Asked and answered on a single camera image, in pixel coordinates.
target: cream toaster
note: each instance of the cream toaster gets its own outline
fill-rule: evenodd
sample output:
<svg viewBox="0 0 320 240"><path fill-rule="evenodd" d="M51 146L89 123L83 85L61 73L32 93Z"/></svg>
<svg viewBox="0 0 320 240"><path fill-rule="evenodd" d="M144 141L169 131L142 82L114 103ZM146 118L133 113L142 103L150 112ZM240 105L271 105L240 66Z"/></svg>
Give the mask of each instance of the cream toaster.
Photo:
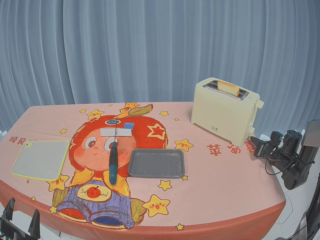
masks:
<svg viewBox="0 0 320 240"><path fill-rule="evenodd" d="M242 146L254 133L254 119L258 109L263 107L260 96L242 87L238 95L232 95L218 89L221 81L208 78L195 86L191 123L230 141L235 146Z"/></svg>

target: bread slice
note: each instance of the bread slice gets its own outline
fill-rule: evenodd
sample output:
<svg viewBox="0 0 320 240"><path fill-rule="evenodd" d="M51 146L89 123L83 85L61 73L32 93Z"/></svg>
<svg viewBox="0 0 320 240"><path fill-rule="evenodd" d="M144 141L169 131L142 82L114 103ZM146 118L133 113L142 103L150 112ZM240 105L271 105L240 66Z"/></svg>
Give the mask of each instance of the bread slice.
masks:
<svg viewBox="0 0 320 240"><path fill-rule="evenodd" d="M228 82L223 82L223 81L218 81L218 90L231 94L236 97L239 96L239 92L240 92L238 86Z"/></svg>

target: white floor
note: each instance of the white floor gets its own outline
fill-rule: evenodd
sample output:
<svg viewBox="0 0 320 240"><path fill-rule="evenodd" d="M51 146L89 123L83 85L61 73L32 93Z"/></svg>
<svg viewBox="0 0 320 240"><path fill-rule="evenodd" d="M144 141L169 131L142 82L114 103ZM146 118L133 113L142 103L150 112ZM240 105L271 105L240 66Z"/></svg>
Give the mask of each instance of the white floor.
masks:
<svg viewBox="0 0 320 240"><path fill-rule="evenodd" d="M282 214L278 218L276 224L272 227L269 233L266 235L263 240L274 240L278 237L288 238L294 231L298 223L300 222L302 214L309 207L313 193L318 181L318 175L320 172L320 150L315 159L315 164L311 166L308 180L302 186L299 186L293 190L287 190L283 184L281 178L281 173L277 175L279 182L282 186L283 192L287 198L286 206L282 211ZM0 203L0 214L2 214L3 206ZM28 232L29 224L31 217L20 212L15 211L13 213L13 223L18 226L24 232ZM61 236L58 237L44 226L41 225L41 236L42 240L79 240L79 238L70 236L64 233L61 233ZM320 240L320 231L315 236L314 240Z"/></svg>

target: blue curtain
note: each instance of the blue curtain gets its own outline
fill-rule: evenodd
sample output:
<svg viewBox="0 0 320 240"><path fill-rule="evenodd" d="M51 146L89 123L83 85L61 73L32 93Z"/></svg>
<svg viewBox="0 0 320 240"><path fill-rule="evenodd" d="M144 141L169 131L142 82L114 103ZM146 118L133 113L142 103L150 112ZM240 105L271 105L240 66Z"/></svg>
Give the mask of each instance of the blue curtain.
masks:
<svg viewBox="0 0 320 240"><path fill-rule="evenodd" d="M320 0L0 0L0 129L35 105L260 94L256 135L320 118Z"/></svg>

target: cartoon girl face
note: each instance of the cartoon girl face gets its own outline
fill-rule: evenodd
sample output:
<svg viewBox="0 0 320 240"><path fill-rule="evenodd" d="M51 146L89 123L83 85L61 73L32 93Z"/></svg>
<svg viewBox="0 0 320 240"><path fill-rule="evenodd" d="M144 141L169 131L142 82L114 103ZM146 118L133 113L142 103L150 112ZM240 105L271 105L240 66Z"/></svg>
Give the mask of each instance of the cartoon girl face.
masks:
<svg viewBox="0 0 320 240"><path fill-rule="evenodd" d="M94 130L84 138L81 146L74 151L75 161L93 171L108 171L110 150L116 141L118 148L118 168L130 161L131 152L137 146L134 136L102 137L100 129Z"/></svg>

